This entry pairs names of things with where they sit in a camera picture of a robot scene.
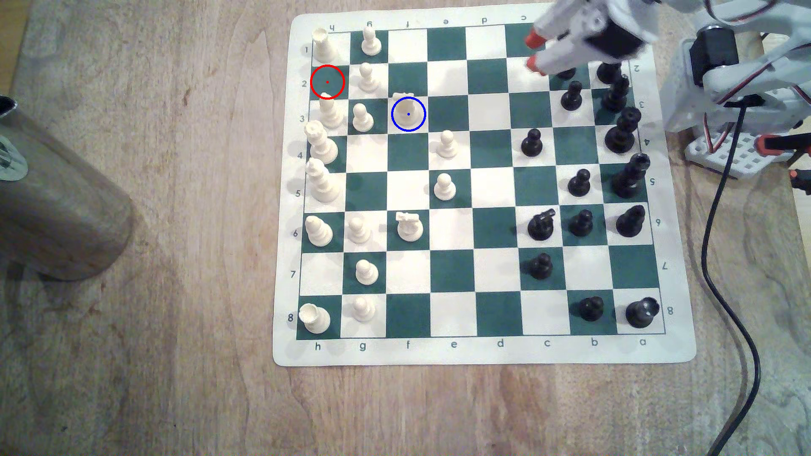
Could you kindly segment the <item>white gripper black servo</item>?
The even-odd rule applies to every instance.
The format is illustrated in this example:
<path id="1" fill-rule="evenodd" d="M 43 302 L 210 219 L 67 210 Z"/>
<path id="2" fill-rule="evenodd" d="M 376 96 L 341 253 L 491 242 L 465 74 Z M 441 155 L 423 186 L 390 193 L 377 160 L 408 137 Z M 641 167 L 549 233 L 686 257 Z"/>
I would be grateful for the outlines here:
<path id="1" fill-rule="evenodd" d="M 550 76 L 598 61 L 624 60 L 659 38 L 659 1 L 556 1 L 525 38 L 529 49 L 555 41 L 526 60 L 526 67 Z"/>

